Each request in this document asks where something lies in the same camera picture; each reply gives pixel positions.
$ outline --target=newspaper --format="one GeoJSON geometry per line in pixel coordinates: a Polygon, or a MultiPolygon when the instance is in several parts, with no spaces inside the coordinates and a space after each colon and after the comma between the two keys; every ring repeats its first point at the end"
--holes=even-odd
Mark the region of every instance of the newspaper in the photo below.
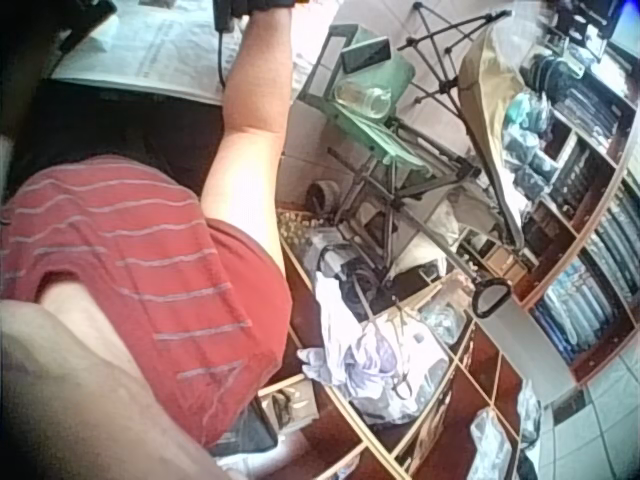
{"type": "MultiPolygon", "coordinates": [[[[311,0],[293,11],[293,99],[322,49],[343,0],[311,0]]],[[[171,9],[114,0],[118,12],[67,55],[53,78],[221,104],[213,0],[178,0],[171,9]]],[[[222,41],[226,78],[246,20],[222,41]]]]}

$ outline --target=red striped shirt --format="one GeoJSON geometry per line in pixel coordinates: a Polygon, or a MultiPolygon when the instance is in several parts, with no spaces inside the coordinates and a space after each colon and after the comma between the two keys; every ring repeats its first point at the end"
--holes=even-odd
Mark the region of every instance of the red striped shirt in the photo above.
{"type": "Polygon", "coordinates": [[[202,445],[278,368],[291,312],[282,273],[162,173],[119,157],[53,167],[2,217],[2,298],[33,302],[48,274],[76,276],[158,402],[202,445]]]}

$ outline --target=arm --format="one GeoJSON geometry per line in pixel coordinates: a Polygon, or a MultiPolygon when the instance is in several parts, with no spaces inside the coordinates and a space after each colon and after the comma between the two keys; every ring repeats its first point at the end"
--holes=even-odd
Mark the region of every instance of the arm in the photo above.
{"type": "Polygon", "coordinates": [[[205,217],[249,234],[281,269],[275,189],[291,75],[291,11],[255,12],[227,82],[225,134],[201,199],[205,217]]]}
{"type": "Polygon", "coordinates": [[[139,379],[93,353],[57,317],[6,300],[0,319],[2,442],[9,436],[13,449],[28,452],[30,467],[46,478],[229,478],[139,379]]]}

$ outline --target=white plastic bag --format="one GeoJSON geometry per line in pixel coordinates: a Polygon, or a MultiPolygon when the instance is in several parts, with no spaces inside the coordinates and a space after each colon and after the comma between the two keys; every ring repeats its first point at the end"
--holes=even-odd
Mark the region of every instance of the white plastic bag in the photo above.
{"type": "Polygon", "coordinates": [[[511,458],[511,444],[489,407],[476,415],[471,424],[471,437],[477,453],[467,480],[504,480],[511,458]]]}
{"type": "Polygon", "coordinates": [[[542,418],[540,401],[533,391],[531,380],[525,380],[518,395],[518,413],[520,414],[522,443],[526,448],[538,441],[540,437],[540,420],[542,418]]]}
{"type": "Polygon", "coordinates": [[[396,375],[385,379],[380,397],[352,399],[369,425],[402,424],[415,419],[429,403],[449,366],[433,333],[409,315],[404,319],[406,325],[402,329],[393,320],[380,325],[382,335],[394,344],[401,360],[396,375]]]}
{"type": "Polygon", "coordinates": [[[454,272],[442,282],[442,288],[419,310],[420,320],[445,344],[456,343],[467,318],[464,310],[471,306],[472,285],[461,272],[454,272]]]}

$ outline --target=black cable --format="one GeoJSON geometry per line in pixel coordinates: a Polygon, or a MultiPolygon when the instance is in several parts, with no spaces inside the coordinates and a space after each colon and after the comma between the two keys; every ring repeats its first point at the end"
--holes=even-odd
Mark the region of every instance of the black cable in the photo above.
{"type": "Polygon", "coordinates": [[[227,84],[224,81],[224,75],[222,75],[222,32],[218,32],[218,80],[220,80],[220,85],[222,85],[222,89],[227,88],[227,84]]]}

